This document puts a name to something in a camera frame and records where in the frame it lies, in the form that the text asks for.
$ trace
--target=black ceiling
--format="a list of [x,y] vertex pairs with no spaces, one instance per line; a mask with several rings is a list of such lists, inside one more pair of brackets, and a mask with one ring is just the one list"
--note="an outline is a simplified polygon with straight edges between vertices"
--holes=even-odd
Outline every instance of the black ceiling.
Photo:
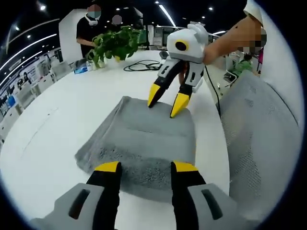
[[[159,0],[159,4],[164,5],[171,17],[173,18],[176,26],[186,27],[190,21],[201,22],[205,24],[205,28],[208,32],[214,33],[221,30],[227,30],[233,26],[237,21],[244,17],[243,8],[247,0]],[[24,31],[44,22],[59,18],[64,18],[72,9],[85,9],[91,0],[40,0],[40,1],[26,1],[18,7],[14,8],[14,12],[17,11],[17,15],[9,15],[4,20],[2,27],[5,34],[1,35],[1,50],[0,50],[0,68],[1,66],[19,50],[25,48],[29,44],[37,41],[41,38],[52,34],[59,33],[59,21],[47,23],[40,27],[37,27],[29,32],[19,36]],[[105,1],[100,0],[102,5],[103,18],[111,19],[113,15],[119,14],[123,18],[123,23],[131,24],[135,17],[132,15],[132,11],[123,9],[124,7],[134,6],[143,13],[144,22],[151,24],[154,22],[158,25],[171,25],[168,18],[163,14],[158,4],[155,4],[155,0],[114,0]],[[45,11],[40,11],[41,4],[46,5]],[[7,36],[10,32],[10,41],[14,39],[6,49]],[[47,52],[49,48],[42,49],[42,45],[49,45],[49,47],[59,47],[59,37],[55,36],[40,42],[27,49],[12,61],[7,64],[2,70],[0,70],[0,81],[5,78],[5,72],[8,71],[8,67],[22,57],[30,57],[33,54],[43,51]]]

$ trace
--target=ceiling light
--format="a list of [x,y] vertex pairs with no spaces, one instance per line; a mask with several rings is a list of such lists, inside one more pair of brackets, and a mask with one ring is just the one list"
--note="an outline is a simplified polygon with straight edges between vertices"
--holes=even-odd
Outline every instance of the ceiling light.
[[53,35],[44,37],[44,38],[42,38],[42,39],[40,39],[40,40],[38,40],[38,41],[36,41],[36,42],[33,42],[32,44],[26,46],[26,47],[23,48],[22,50],[19,50],[16,54],[14,54],[10,59],[8,59],[8,60],[1,66],[0,70],[2,70],[2,69],[3,69],[3,68],[14,58],[14,57],[16,57],[17,55],[19,55],[21,52],[25,51],[27,48],[29,48],[29,47],[35,45],[36,43],[39,43],[39,42],[41,42],[41,41],[44,41],[44,40],[46,40],[46,39],[48,39],[48,38],[50,38],[50,37],[54,37],[54,36],[56,36],[56,35],[57,35],[57,34],[53,34]]
[[225,33],[226,31],[219,31],[219,32],[216,32],[216,33],[213,33],[213,35],[218,35],[218,34],[222,34],[222,33]]
[[173,25],[173,27],[176,27],[173,19],[171,18],[171,16],[169,15],[169,13],[166,11],[166,9],[164,8],[163,5],[159,5],[159,7],[161,8],[161,10],[164,12],[164,14],[167,16],[167,18],[169,19],[169,21],[171,22],[171,24]]
[[21,63],[19,66],[17,66],[15,69],[13,69],[13,70],[6,76],[6,78],[3,79],[3,81],[0,83],[0,86],[5,82],[5,80],[7,80],[8,77],[11,76],[12,73],[15,72],[15,70],[17,70],[20,66],[23,66],[23,64],[26,63],[28,60],[30,60],[31,58],[33,58],[34,56],[36,56],[36,55],[38,55],[38,54],[40,54],[40,53],[42,53],[42,52],[43,52],[43,51],[39,51],[38,53],[36,53],[36,54],[34,54],[33,56],[29,57],[27,60],[25,60],[25,61],[24,61],[23,63]]

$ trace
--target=chair back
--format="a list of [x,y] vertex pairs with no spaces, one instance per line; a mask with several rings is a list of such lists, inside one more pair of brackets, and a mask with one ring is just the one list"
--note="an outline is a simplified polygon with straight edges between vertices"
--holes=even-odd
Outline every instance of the chair back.
[[240,214],[261,222],[292,178],[301,133],[279,95],[248,70],[221,99],[220,108],[229,157],[229,194]]

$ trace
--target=gray towel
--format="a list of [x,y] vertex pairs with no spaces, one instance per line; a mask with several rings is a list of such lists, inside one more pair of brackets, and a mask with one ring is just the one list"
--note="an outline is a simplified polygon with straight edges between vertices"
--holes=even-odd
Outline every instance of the gray towel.
[[195,128],[188,109],[170,118],[172,106],[123,97],[75,155],[77,165],[91,174],[104,162],[120,161],[121,190],[171,203],[170,162],[195,163]]

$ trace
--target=black cable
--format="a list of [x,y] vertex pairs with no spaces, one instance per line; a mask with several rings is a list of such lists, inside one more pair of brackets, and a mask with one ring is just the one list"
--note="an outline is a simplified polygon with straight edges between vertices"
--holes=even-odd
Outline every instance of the black cable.
[[[142,63],[144,61],[151,61],[152,63],[146,64],[146,63]],[[145,69],[132,69],[131,67],[133,66],[137,66],[137,65],[143,65],[145,66]],[[148,70],[159,70],[161,68],[160,62],[159,61],[155,61],[155,60],[142,60],[142,61],[138,61],[132,65],[126,66],[124,68],[124,71],[127,72],[132,72],[132,71],[148,71]]]
[[221,107],[220,107],[220,99],[219,99],[219,95],[217,94],[217,92],[216,92],[216,90],[215,90],[215,87],[213,86],[213,83],[212,83],[212,81],[211,81],[211,78],[210,78],[210,75],[209,75],[209,72],[208,72],[207,66],[205,66],[205,68],[206,68],[206,72],[207,72],[207,75],[208,75],[209,81],[210,81],[210,83],[211,83],[211,85],[212,85],[212,87],[213,87],[213,89],[214,89],[214,92],[215,92],[215,94],[216,94],[216,97],[217,97],[218,112],[219,112],[219,116],[220,116],[220,118],[221,118]]

